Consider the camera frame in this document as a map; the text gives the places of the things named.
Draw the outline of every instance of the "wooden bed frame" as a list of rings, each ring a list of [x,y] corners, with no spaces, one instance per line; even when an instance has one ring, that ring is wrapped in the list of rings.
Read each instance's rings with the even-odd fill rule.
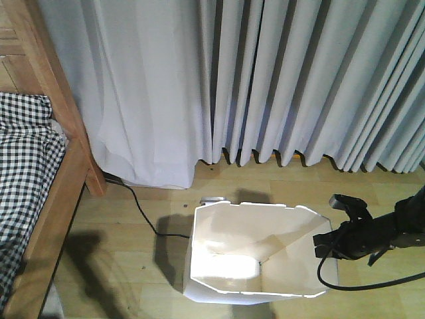
[[[3,314],[37,318],[84,183],[100,196],[106,182],[36,0],[1,0],[0,61],[0,91],[49,96],[54,118],[70,140]]]

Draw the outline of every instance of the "curtain fold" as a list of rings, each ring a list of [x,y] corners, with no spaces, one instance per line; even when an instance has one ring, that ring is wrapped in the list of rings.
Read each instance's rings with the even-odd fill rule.
[[[245,165],[425,156],[425,0],[39,0],[100,167],[190,187]]]

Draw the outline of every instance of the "open box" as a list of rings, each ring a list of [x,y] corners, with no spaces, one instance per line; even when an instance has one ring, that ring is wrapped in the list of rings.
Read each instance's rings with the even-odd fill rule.
[[[313,236],[329,220],[303,206],[219,201],[195,209],[183,294],[197,302],[258,304],[326,292],[316,277]],[[337,284],[337,261],[322,277]]]

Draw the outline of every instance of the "black cable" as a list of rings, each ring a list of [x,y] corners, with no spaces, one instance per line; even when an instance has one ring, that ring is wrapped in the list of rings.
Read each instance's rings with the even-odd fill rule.
[[[146,216],[145,212],[143,211],[143,209],[141,208],[141,206],[140,206],[140,204],[139,204],[139,201],[138,201],[138,199],[137,199],[137,195],[135,194],[134,190],[133,190],[130,186],[128,186],[128,185],[126,185],[126,184],[124,184],[124,183],[122,183],[122,182],[120,182],[120,181],[116,181],[116,180],[114,180],[114,179],[105,178],[105,180],[106,180],[108,183],[116,184],[116,185],[119,185],[119,186],[125,187],[126,189],[128,189],[128,190],[130,190],[130,191],[131,191],[131,193],[133,194],[133,197],[134,197],[135,203],[136,203],[136,205],[137,205],[137,208],[139,209],[140,213],[143,215],[143,217],[145,218],[145,220],[147,221],[147,223],[149,224],[149,226],[152,228],[153,232],[154,232],[157,236],[163,236],[163,237],[164,237],[164,236],[170,236],[170,237],[190,238],[190,236],[187,236],[187,235],[182,235],[182,234],[173,234],[173,233],[160,233],[159,231],[157,231],[157,230],[155,229],[155,227],[152,225],[152,223],[151,223],[151,221],[149,220],[149,218],[147,218],[147,216]]]
[[[342,290],[342,291],[360,291],[360,290],[370,290],[370,289],[378,289],[378,288],[384,288],[384,287],[390,287],[390,286],[395,286],[397,284],[404,284],[406,282],[410,282],[413,280],[418,280],[421,278],[425,278],[425,272],[421,272],[419,274],[414,274],[412,276],[407,276],[404,278],[400,278],[400,279],[395,279],[395,280],[390,280],[390,281],[385,281],[385,282],[378,282],[376,284],[366,284],[364,286],[337,286],[334,284],[331,284],[329,282],[324,281],[324,279],[321,277],[321,268],[326,260],[326,258],[329,256],[329,254],[331,253],[331,251],[333,249],[335,249],[335,247],[337,246],[339,240],[342,238],[342,236],[348,231],[349,227],[347,224],[347,227],[345,229],[342,229],[339,236],[336,238],[336,240],[334,241],[334,243],[332,244],[331,248],[329,248],[329,251],[327,252],[327,254],[322,258],[322,260],[319,263],[319,266],[317,267],[317,278],[319,279],[319,281],[324,284],[326,287],[335,289],[335,290]]]

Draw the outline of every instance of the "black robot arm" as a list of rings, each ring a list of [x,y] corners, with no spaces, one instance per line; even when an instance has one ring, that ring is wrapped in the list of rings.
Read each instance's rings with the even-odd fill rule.
[[[415,196],[397,202],[394,212],[374,219],[362,199],[335,194],[329,204],[344,210],[350,221],[313,236],[316,257],[355,260],[371,255],[371,266],[389,249],[425,246],[425,186]]]

